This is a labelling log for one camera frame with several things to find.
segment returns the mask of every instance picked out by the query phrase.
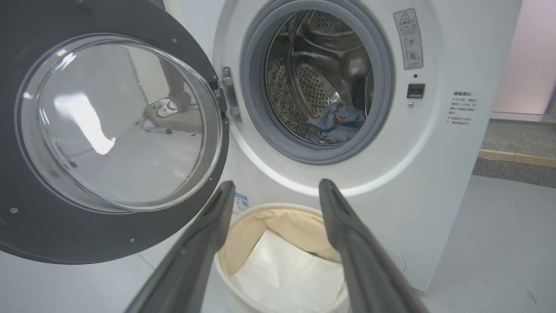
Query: warning label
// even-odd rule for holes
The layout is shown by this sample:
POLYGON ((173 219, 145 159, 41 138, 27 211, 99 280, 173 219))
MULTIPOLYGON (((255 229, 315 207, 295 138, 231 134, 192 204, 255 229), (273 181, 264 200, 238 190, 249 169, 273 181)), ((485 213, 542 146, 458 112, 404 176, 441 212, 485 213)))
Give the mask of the warning label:
POLYGON ((471 126, 479 111, 479 100, 472 92, 454 91, 446 124, 454 126, 471 126))
POLYGON ((404 69, 418 69, 423 67, 423 49, 421 34, 415 16, 415 9, 407 9, 394 13, 394 20, 398 26, 401 51, 404 56, 404 69))

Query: beige laundry basket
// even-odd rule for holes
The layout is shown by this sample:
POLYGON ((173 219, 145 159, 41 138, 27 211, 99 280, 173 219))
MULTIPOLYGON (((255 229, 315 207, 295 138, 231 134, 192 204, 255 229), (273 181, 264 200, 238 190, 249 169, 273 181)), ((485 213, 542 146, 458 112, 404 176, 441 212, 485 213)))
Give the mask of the beige laundry basket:
MULTIPOLYGON (((249 298, 230 277, 243 265, 267 229, 305 251, 341 263, 340 254, 328 242, 319 210, 295 204, 270 203, 244 211, 232 223, 226 243, 215 255, 215 266, 225 283, 233 312, 274 313, 249 298)), ((344 282, 337 298, 319 312, 344 313, 348 309, 348 291, 344 282)))

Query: front-loading washing machine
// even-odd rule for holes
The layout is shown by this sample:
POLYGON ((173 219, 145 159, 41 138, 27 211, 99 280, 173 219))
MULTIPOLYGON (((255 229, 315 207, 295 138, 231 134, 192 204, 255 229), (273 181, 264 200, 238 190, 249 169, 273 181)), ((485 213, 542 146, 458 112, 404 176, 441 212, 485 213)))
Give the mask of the front-loading washing machine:
POLYGON ((87 264, 330 178, 426 290, 520 0, 3 3, 0 247, 87 264))

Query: metal hinge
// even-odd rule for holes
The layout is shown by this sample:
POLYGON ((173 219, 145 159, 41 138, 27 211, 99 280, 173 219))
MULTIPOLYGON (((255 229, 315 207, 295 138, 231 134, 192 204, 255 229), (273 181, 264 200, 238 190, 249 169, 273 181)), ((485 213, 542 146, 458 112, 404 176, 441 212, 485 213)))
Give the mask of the metal hinge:
POLYGON ((232 78, 232 69, 225 66, 222 71, 224 72, 222 79, 217 81, 218 87, 222 88, 226 95, 227 110, 224 115, 232 121, 241 123, 240 111, 237 108, 236 91, 234 90, 234 81, 232 78))

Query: washing machine door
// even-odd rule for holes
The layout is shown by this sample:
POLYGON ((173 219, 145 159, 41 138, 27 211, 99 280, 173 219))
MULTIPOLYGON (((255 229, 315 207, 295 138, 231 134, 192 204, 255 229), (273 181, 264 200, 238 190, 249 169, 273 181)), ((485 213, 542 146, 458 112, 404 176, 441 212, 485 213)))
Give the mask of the washing machine door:
POLYGON ((94 263, 147 249, 216 188, 226 101, 146 0, 2 3, 0 249, 94 263))

